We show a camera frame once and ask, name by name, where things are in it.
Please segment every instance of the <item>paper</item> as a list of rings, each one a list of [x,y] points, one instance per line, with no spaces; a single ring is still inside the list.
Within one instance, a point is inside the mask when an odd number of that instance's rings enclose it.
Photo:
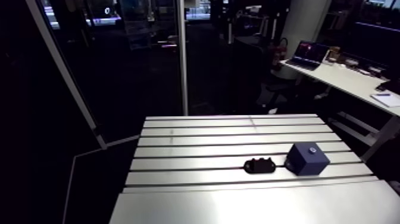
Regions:
[[[371,97],[387,107],[400,107],[400,97],[395,94],[372,94]]]

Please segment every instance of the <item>white desk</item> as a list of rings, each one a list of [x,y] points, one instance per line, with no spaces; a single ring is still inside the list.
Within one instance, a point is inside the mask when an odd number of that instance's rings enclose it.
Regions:
[[[294,142],[331,161],[318,176],[283,167]],[[274,173],[250,175],[251,158]],[[148,117],[110,224],[400,223],[400,198],[315,114]]]
[[[382,146],[387,140],[393,137],[394,134],[400,129],[400,107],[387,107],[382,103],[372,99],[371,94],[378,93],[375,88],[384,80],[365,76],[361,73],[353,71],[351,69],[341,67],[338,64],[328,66],[321,64],[314,71],[303,69],[298,66],[287,64],[286,61],[281,61],[284,66],[288,66],[308,77],[319,80],[328,86],[336,88],[340,91],[346,92],[364,102],[367,102],[391,115],[393,117],[384,125],[384,127],[378,132],[373,133],[374,138],[371,143],[365,142],[370,145],[370,149],[362,156],[364,161],[367,161],[380,146]]]

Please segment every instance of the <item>red fire extinguisher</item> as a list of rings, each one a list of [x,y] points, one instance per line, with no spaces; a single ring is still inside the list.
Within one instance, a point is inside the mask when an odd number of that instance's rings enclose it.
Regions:
[[[279,61],[284,60],[286,53],[288,51],[288,40],[286,38],[282,38],[279,42],[279,46],[274,48],[274,56],[272,60],[272,69],[275,71],[279,71],[282,65]]]

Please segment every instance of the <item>computer monitor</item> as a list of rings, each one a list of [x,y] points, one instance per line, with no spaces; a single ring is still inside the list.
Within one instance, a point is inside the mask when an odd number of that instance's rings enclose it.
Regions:
[[[319,43],[300,41],[293,56],[295,60],[306,61],[313,64],[321,64],[329,47]]]

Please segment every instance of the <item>white wall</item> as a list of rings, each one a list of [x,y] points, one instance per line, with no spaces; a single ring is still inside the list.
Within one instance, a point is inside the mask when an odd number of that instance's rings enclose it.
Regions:
[[[331,0],[292,0],[282,37],[287,38],[286,58],[291,58],[300,41],[315,41],[328,12]],[[297,73],[283,67],[276,76],[295,79]]]

